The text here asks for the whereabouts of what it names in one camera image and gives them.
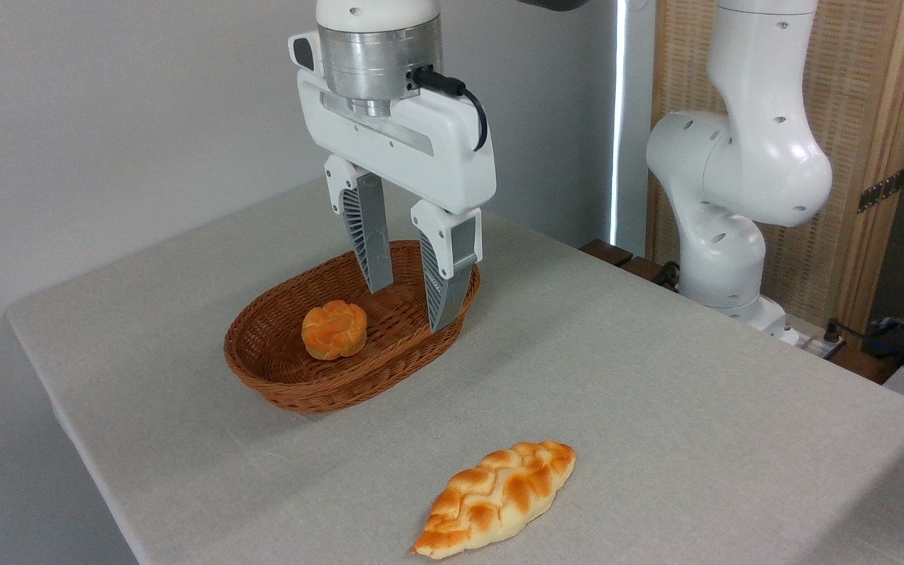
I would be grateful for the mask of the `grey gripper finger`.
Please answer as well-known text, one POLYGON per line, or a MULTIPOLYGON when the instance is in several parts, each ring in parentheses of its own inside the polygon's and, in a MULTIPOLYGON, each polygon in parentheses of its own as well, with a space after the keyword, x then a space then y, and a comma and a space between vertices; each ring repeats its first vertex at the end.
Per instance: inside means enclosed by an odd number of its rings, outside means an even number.
POLYGON ((392 284, 392 259, 381 177, 331 155, 324 164, 331 208, 340 216, 370 293, 392 284))
POLYGON ((482 260, 482 214, 452 214, 426 200, 411 217, 420 233, 420 250, 430 330, 436 334, 458 317, 471 279, 482 260))

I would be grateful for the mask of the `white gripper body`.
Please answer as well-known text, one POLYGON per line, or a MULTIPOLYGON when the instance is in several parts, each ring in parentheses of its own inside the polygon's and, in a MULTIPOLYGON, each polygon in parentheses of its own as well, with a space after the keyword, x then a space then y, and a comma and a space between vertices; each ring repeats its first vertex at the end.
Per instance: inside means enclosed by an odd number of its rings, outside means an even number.
POLYGON ((428 92, 393 100, 390 115, 369 117, 327 89, 310 71, 297 74, 308 131, 320 147, 451 213, 481 207, 494 196, 493 140, 479 151, 475 108, 428 92))

